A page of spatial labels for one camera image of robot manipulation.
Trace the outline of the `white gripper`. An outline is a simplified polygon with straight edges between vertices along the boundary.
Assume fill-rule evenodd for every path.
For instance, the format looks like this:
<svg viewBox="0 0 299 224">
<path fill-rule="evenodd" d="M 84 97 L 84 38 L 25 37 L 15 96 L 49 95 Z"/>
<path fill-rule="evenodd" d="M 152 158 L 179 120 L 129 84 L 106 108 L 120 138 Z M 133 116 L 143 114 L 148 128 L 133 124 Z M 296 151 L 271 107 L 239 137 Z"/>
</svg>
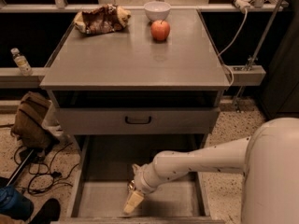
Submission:
<svg viewBox="0 0 299 224">
<path fill-rule="evenodd" d="M 134 163 L 132 165 L 135 188 L 128 193 L 126 202 L 123 207 L 125 214 L 131 214 L 143 202 L 145 195 L 155 191 L 163 184 L 163 179 L 158 176 L 152 163 L 139 166 Z"/>
</svg>

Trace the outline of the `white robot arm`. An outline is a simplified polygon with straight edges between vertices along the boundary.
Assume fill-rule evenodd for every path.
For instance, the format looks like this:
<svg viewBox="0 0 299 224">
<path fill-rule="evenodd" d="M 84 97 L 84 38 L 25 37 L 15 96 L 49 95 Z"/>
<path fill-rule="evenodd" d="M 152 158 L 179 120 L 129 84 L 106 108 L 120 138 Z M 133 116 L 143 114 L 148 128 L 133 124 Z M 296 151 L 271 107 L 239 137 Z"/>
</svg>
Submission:
<svg viewBox="0 0 299 224">
<path fill-rule="evenodd" d="M 299 119 L 279 118 L 255 133 L 214 147 L 158 153 L 133 166 L 133 189 L 123 211 L 132 213 L 147 194 L 191 172 L 241 174 L 241 224 L 298 224 Z"/>
</svg>

